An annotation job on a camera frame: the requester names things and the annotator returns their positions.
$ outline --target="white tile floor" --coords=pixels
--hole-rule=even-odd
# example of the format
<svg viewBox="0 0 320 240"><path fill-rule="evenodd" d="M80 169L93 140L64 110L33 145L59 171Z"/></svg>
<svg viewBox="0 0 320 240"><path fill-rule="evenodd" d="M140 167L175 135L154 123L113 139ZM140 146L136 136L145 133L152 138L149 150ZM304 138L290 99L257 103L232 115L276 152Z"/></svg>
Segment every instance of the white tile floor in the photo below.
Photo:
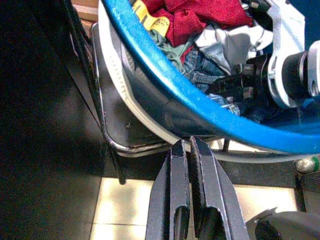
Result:
<svg viewBox="0 0 320 240"><path fill-rule="evenodd" d="M127 180L120 185L118 179L103 178L91 240L144 240L152 184ZM268 208L277 207L277 212L297 210L290 188L235 185L235 190L246 221ZM190 219L188 240L195 240Z"/></svg>

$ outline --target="red towel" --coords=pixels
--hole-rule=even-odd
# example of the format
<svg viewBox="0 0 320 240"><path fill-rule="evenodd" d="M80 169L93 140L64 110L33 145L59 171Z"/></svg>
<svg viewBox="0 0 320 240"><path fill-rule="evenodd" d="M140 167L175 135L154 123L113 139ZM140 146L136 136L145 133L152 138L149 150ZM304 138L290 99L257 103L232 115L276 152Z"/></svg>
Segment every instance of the red towel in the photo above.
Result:
<svg viewBox="0 0 320 240"><path fill-rule="evenodd" d="M200 21L193 11L189 10L179 10L172 15L162 8L152 16L165 16L170 20L166 38L173 47L185 44L190 36L200 34L207 25L205 22Z"/></svg>
<svg viewBox="0 0 320 240"><path fill-rule="evenodd" d="M165 16L170 20L166 38L174 47L185 44L189 37L201 33L206 27L205 21L213 21L222 29L252 25L252 18L246 15L239 0L143 0L143 2L148 11L153 13L152 16Z"/></svg>

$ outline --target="laundry basket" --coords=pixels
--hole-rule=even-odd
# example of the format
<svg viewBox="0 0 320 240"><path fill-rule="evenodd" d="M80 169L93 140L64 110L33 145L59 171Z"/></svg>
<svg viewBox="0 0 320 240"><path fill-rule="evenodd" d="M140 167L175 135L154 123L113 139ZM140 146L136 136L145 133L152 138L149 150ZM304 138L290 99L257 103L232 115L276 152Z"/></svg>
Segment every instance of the laundry basket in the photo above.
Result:
<svg viewBox="0 0 320 240"><path fill-rule="evenodd" d="M236 116L211 101L185 78L157 48L147 31L140 24L132 11L128 0L102 0L110 28L115 29L117 39L125 45L134 61L147 76L132 80L126 77L133 92L134 101L142 107L149 120L144 124L157 135L153 129L154 120L160 129L177 138L188 136L218 136L234 139L250 146L292 154L320 153L320 104L308 102L304 107L286 109L264 124L255 123L241 116ZM306 48L320 39L319 16L320 2L295 1L296 8L306 16ZM115 46L102 42L104 49ZM107 65L116 65L112 58L105 57ZM123 71L115 72L113 82L121 82Z"/></svg>

